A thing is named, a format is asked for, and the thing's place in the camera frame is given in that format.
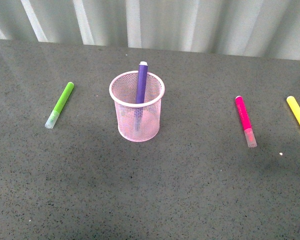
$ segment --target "curtain fold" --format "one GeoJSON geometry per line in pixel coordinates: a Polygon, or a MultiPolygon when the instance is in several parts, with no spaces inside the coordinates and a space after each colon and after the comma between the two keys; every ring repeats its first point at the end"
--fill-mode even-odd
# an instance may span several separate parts
{"type": "Polygon", "coordinates": [[[300,0],[0,0],[0,39],[300,60],[300,0]]]}

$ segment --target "mesh cup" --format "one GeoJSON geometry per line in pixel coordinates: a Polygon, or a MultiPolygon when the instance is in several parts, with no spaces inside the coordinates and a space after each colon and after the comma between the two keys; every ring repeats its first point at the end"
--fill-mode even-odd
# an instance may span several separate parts
{"type": "Polygon", "coordinates": [[[128,71],[112,80],[109,92],[115,104],[119,133],[132,142],[144,142],[159,131],[165,85],[158,76],[148,72],[144,103],[136,104],[137,85],[138,71],[128,71]]]}

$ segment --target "speckled countertop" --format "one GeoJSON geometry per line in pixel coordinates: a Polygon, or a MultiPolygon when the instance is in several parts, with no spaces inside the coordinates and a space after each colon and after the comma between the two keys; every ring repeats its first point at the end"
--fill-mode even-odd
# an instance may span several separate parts
{"type": "Polygon", "coordinates": [[[300,61],[0,40],[0,240],[300,240],[289,95],[300,104],[300,61]],[[166,92],[158,135],[134,143],[109,85],[140,61],[166,92]]]}

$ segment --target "pen holder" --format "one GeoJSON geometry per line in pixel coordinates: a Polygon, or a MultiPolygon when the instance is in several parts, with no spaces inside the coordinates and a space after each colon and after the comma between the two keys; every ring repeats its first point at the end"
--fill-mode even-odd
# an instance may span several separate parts
{"type": "Polygon", "coordinates": [[[160,128],[163,81],[153,73],[146,77],[144,103],[136,104],[138,71],[120,74],[112,80],[109,92],[114,100],[119,133],[132,142],[152,139],[160,128]]]}

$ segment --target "highlighter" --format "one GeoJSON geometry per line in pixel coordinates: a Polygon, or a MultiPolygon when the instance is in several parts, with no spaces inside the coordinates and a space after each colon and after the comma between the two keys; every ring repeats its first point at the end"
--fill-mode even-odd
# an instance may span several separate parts
{"type": "Polygon", "coordinates": [[[252,130],[252,126],[250,123],[250,119],[248,116],[248,112],[245,106],[244,99],[242,96],[237,96],[235,98],[236,107],[238,109],[238,113],[241,119],[243,131],[245,134],[246,142],[248,143],[249,148],[255,148],[257,146],[256,138],[254,135],[254,131],[252,130]]]}

